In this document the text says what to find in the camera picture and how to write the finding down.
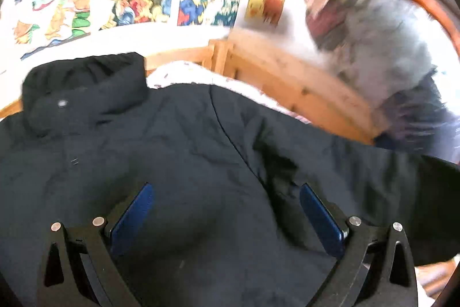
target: silver bolt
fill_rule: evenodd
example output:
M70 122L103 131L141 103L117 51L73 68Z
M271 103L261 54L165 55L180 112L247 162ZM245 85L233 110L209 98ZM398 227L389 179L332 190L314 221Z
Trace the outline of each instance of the silver bolt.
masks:
M350 224L354 226L360 226L361 225L361 219L357 216L352 216L350 217Z
M104 221L105 220L104 220L103 217L98 216L98 217L94 218L93 225L94 226L101 226L104 223Z
M61 229L61 223L54 223L54 224L51 226L51 230L52 230L52 231L58 231L59 229Z
M393 223L393 229L397 231L403 230L403 226L400 223Z

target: black jacket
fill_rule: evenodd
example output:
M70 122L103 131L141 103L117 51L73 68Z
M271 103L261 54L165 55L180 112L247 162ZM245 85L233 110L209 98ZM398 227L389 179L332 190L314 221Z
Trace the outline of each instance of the black jacket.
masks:
M457 166L348 141L226 89L148 89L136 53L36 67L0 123L0 272L26 306L53 222L104 216L150 182L117 265L147 306L304 306L334 259L298 200L401 222L416 263L460 250Z

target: jacket collar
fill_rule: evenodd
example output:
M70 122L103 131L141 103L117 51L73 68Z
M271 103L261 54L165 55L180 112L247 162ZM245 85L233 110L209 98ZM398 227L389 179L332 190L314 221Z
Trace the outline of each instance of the jacket collar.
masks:
M32 69L22 85L24 116L39 136L110 122L147 95L137 53L57 60Z

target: jacket sleeve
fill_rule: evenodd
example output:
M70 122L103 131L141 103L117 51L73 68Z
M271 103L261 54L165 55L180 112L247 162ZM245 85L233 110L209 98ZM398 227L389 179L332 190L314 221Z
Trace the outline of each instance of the jacket sleeve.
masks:
M210 93L222 130L297 245L321 246L300 206L300 187L308 183L346 216L377 226L402 223L416 265L460 251L456 165L350 141L217 86Z

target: wooden bed frame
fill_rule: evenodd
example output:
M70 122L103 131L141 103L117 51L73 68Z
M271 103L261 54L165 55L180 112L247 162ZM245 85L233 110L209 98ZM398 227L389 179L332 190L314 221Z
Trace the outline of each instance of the wooden bed frame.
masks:
M205 47L147 56L146 74L175 60L201 64L253 85L313 125L342 137L372 144L385 129L385 122L377 119L367 102L342 81L247 30L232 29L228 39L210 40ZM18 99L0 110L0 118L21 110Z

